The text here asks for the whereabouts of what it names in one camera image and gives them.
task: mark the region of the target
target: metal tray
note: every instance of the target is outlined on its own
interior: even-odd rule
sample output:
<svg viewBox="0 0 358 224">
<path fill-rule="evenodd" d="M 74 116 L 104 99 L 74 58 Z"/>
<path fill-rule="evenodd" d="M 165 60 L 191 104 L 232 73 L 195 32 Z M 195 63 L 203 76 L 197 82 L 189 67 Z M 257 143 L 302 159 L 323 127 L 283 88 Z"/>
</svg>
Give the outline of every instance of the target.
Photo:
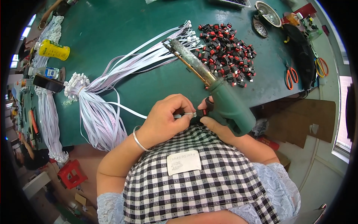
<svg viewBox="0 0 358 224">
<path fill-rule="evenodd" d="M 235 7 L 237 9 L 242 9 L 242 8 L 251 8 L 251 3 L 249 0 L 244 0 L 246 2 L 247 5 L 242 5 L 239 3 L 235 3 L 232 1 L 228 1 L 228 0 L 209 0 L 212 3 L 216 3 L 216 4 L 221 4 L 221 5 L 226 5 L 226 6 L 231 6 L 231 7 Z"/>
</svg>

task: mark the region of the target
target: water bottle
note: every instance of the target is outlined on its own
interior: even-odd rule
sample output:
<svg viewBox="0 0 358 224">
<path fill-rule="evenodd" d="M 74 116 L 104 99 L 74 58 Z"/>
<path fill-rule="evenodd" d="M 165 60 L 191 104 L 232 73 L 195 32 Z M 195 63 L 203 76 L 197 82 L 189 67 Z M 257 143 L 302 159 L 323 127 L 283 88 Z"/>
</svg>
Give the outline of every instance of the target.
<svg viewBox="0 0 358 224">
<path fill-rule="evenodd" d="M 52 67 L 29 68 L 29 76 L 42 75 L 47 78 L 57 79 L 60 70 Z"/>
</svg>

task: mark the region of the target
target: yellow bottle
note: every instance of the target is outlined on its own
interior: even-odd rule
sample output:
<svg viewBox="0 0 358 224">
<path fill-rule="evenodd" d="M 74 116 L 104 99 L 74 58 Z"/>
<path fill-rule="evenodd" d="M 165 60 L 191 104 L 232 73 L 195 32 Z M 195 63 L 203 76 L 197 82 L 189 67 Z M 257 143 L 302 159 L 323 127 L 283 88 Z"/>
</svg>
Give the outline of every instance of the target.
<svg viewBox="0 0 358 224">
<path fill-rule="evenodd" d="M 68 58 L 70 52 L 69 47 L 59 45 L 50 40 L 43 40 L 41 43 L 36 42 L 34 50 L 37 50 L 40 56 L 54 57 L 62 61 Z"/>
</svg>

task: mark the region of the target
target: chair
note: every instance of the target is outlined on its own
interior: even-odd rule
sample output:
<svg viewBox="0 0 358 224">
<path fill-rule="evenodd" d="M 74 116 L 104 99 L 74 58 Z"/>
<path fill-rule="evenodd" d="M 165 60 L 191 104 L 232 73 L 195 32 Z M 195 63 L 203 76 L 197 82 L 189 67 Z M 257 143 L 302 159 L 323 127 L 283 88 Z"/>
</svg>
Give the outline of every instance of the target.
<svg viewBox="0 0 358 224">
<path fill-rule="evenodd" d="M 68 189 L 72 189 L 84 182 L 88 179 L 86 175 L 83 175 L 79 169 L 79 162 L 77 159 L 73 161 L 68 161 L 66 165 L 64 165 L 60 171 L 57 173 L 63 184 Z"/>
</svg>

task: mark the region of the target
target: metal bowl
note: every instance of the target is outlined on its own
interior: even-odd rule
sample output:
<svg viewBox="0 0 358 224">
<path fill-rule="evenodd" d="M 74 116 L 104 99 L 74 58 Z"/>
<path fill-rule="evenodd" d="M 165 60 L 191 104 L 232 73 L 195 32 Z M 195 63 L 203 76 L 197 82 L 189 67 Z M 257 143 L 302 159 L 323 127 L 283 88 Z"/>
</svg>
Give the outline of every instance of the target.
<svg viewBox="0 0 358 224">
<path fill-rule="evenodd" d="M 271 23 L 275 27 L 281 27 L 281 19 L 279 15 L 275 12 L 273 8 L 271 8 L 268 4 L 257 1 L 255 3 L 255 8 L 259 12 L 259 15 L 262 15 L 269 23 Z"/>
</svg>

